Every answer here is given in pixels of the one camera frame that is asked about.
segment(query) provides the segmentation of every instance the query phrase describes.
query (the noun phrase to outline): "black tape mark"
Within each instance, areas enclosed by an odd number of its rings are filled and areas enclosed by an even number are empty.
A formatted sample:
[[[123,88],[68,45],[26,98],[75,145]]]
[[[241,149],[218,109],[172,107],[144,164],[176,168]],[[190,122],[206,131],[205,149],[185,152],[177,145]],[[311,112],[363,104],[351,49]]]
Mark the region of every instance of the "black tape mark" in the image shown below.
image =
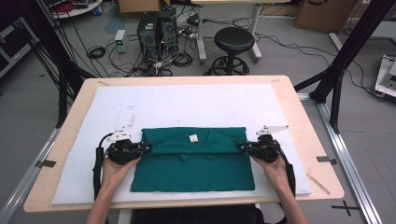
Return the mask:
[[[330,160],[329,157],[317,157],[318,162],[325,162],[325,161],[329,161],[331,165],[335,165],[338,164],[336,159],[332,159]]]
[[[334,209],[346,209],[347,215],[350,217],[350,211],[349,210],[361,210],[359,207],[349,207],[347,206],[347,202],[343,200],[344,206],[338,206],[338,205],[332,205],[332,208]]]
[[[38,168],[41,168],[43,166],[47,166],[47,167],[54,167],[56,164],[56,161],[47,161],[47,160],[43,160],[43,161],[38,161],[35,163],[35,166]]]

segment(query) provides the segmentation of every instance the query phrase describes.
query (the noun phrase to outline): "cardboard box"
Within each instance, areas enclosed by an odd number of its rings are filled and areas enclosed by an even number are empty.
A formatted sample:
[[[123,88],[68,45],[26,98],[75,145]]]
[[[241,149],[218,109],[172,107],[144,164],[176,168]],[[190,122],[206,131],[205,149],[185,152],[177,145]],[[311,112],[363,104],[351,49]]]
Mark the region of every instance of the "cardboard box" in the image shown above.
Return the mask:
[[[170,4],[171,0],[120,0],[120,12],[161,11],[163,2]]]
[[[361,0],[304,0],[295,27],[323,33],[340,32]]]

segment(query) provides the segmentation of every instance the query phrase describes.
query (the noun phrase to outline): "computer tower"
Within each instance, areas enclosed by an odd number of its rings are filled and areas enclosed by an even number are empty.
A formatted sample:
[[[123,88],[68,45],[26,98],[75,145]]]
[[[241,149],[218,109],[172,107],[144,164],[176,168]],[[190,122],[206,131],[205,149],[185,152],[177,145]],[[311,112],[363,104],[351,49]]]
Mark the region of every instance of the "computer tower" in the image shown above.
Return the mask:
[[[160,24],[164,49],[177,51],[177,17],[174,7],[164,8],[161,11]]]
[[[161,54],[159,52],[161,39],[160,27],[158,26],[158,12],[143,12],[137,26],[137,36],[142,50],[143,58],[150,58],[152,61],[160,61]]]

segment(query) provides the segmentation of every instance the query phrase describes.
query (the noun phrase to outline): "wooden table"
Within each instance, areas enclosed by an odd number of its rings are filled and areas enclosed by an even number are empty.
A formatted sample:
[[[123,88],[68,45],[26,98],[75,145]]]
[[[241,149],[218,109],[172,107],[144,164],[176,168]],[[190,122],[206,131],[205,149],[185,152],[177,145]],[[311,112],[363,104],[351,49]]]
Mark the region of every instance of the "wooden table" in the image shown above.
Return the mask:
[[[196,84],[271,84],[284,118],[290,126],[291,138],[308,176],[312,194],[297,197],[297,200],[336,199],[344,196],[341,184],[329,162],[318,162],[317,157],[326,156],[322,145],[306,115],[304,108],[288,77],[285,76],[248,76],[248,77],[128,77],[93,78],[84,82],[78,98],[55,140],[47,160],[56,161],[53,168],[43,167],[27,200],[26,212],[72,211],[91,209],[91,204],[52,205],[51,201],[58,187],[67,155],[74,145],[78,130],[91,106],[93,96],[101,86],[147,86],[147,85],[196,85]],[[254,199],[228,199],[232,203],[269,203],[277,202],[277,197],[258,197]],[[112,208],[169,207],[219,204],[216,199],[197,202],[113,203]]]
[[[192,3],[199,5],[198,16],[198,53],[201,64],[206,61],[203,20],[204,19],[252,19],[250,32],[255,35],[257,21],[260,17],[262,5],[266,3],[286,3],[290,0],[191,0]],[[254,61],[262,58],[262,54],[255,43],[253,48]]]

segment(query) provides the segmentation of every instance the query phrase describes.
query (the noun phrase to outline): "gray floor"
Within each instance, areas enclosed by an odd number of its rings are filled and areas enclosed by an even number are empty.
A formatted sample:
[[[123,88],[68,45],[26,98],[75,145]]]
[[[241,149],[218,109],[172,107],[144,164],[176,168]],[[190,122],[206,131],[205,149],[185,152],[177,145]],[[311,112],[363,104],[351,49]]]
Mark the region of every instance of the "gray floor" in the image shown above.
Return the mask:
[[[113,10],[104,8],[105,14],[94,17],[91,13],[74,18],[85,45],[105,46],[114,37],[105,31],[112,22]],[[263,35],[275,35],[284,44],[297,44],[324,49],[332,54],[337,50],[326,34],[295,29],[294,19],[263,18],[260,19],[257,32]],[[64,28],[80,55],[87,62],[84,50],[80,45],[76,32],[70,20],[63,21]],[[137,20],[128,20],[122,24],[128,35],[135,34]],[[213,36],[219,25],[205,25],[205,36]],[[208,62],[200,65],[197,53],[191,50],[194,57],[193,65],[188,68],[172,67],[174,76],[201,76],[215,58],[223,53],[217,49],[213,39],[206,39]],[[287,75],[293,84],[298,84],[328,67],[318,56],[303,55],[297,49],[280,47],[270,39],[261,39],[258,46],[263,59],[258,63],[251,61],[251,55],[246,53],[242,58],[250,67],[251,75]],[[120,56],[118,64],[134,62],[137,56],[137,42],[130,42],[128,52]],[[326,57],[329,62],[333,56],[321,51],[304,49],[309,53],[317,53]],[[380,57],[383,54],[396,55],[396,47],[388,40],[370,40],[356,58],[363,70],[363,84],[373,87],[375,84]],[[99,60],[107,72],[114,68]],[[103,71],[96,63],[98,70]],[[361,70],[355,64],[349,68],[356,83],[360,83]],[[306,88],[301,92],[310,92],[316,86]],[[28,53],[7,75],[0,79],[0,205],[3,206],[9,195],[18,185],[21,177],[33,162],[37,152],[44,146],[49,134],[56,125],[58,118],[58,95],[55,86],[35,55]],[[343,83],[339,128],[346,146],[357,166],[361,178],[367,188],[383,223],[394,223],[396,220],[396,151],[394,139],[395,104],[382,103],[364,90],[353,86],[350,76],[346,73]],[[319,139],[328,156],[335,158],[331,141],[316,105],[303,102],[304,108],[311,119]],[[311,223],[364,223],[364,217],[359,210],[332,209],[332,205],[358,207],[340,165],[334,165],[346,195],[340,200],[301,202],[301,206]],[[263,212],[267,221],[276,221],[280,210],[276,204],[263,204]],[[87,211],[73,213],[28,214],[20,207],[9,223],[82,223]],[[117,220],[118,211],[110,214],[111,223]]]

